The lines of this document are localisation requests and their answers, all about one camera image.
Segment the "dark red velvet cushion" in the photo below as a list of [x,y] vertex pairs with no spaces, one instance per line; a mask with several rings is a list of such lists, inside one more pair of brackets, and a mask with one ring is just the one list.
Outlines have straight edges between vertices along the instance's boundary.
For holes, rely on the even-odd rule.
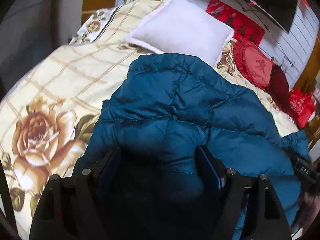
[[274,64],[266,92],[270,94],[276,105],[286,114],[290,114],[289,84],[281,67]]

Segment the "grey wardrobe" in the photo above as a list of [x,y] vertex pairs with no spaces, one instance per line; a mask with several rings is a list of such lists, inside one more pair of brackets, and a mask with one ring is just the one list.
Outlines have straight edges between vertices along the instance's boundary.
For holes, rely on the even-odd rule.
[[71,40],[63,0],[1,0],[1,96],[55,48]]

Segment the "wooden chair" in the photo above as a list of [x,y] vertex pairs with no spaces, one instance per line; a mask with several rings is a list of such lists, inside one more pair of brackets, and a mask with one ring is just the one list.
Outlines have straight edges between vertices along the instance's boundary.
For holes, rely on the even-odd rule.
[[308,137],[308,149],[309,151],[315,146],[316,142],[319,140],[320,135],[320,118],[317,114],[310,122],[304,127],[304,131]]

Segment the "red banner with black characters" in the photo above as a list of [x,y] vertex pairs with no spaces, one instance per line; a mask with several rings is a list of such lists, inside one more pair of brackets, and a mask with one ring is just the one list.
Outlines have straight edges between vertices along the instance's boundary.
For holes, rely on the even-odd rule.
[[260,25],[220,0],[209,0],[206,12],[234,29],[236,40],[243,37],[258,47],[263,39],[265,30]]

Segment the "red shopping bag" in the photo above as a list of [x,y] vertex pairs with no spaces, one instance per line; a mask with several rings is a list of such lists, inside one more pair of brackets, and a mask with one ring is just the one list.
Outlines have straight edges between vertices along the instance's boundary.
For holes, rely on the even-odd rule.
[[295,88],[290,92],[289,103],[292,117],[300,129],[304,128],[315,111],[313,93],[302,93]]

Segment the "white square pillow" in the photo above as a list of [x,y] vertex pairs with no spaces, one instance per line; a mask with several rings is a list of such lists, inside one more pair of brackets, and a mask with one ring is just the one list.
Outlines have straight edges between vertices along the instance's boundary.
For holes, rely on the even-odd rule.
[[234,30],[186,0],[165,0],[129,32],[127,43],[155,54],[178,53],[214,67]]

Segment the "cream floral checked bedspread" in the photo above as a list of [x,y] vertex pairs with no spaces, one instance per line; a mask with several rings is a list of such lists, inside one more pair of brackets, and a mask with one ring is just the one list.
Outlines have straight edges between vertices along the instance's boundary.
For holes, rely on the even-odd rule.
[[[124,38],[139,20],[164,0],[132,0],[115,11],[101,9],[93,16],[100,28],[83,42],[61,46],[16,83],[1,101],[1,163],[12,201],[18,234],[27,239],[40,195],[50,175],[71,175],[88,144],[103,100],[123,83],[130,63],[145,49]],[[30,146],[21,137],[31,130],[31,117],[49,126],[32,137],[53,140],[50,162],[36,166],[21,155]]]

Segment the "teal blue puffer jacket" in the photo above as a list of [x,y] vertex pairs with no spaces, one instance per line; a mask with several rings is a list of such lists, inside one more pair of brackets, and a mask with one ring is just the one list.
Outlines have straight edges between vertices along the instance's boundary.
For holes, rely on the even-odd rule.
[[197,57],[142,55],[103,102],[74,168],[119,150],[94,194],[103,239],[208,239],[222,204],[200,178],[201,145],[244,176],[270,176],[293,223],[300,181],[288,154],[307,156],[305,133],[281,137],[252,90]]

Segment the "white slatted headboard panel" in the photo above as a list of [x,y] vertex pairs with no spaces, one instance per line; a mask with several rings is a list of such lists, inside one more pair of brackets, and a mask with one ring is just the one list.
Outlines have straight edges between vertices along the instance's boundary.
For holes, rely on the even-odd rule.
[[[120,5],[124,0],[116,0]],[[187,0],[207,9],[209,0]],[[293,87],[305,69],[317,39],[319,20],[311,9],[302,11],[296,8],[289,32],[285,32],[273,23],[266,14],[245,0],[220,0],[242,12],[265,30],[259,48],[268,57],[276,58],[285,67],[289,85]]]

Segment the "red heart-shaped cushion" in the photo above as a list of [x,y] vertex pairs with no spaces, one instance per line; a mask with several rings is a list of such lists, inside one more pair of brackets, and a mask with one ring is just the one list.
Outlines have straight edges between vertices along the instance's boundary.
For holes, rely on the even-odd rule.
[[234,62],[238,71],[255,87],[266,91],[270,84],[272,61],[259,48],[243,37],[233,46]]

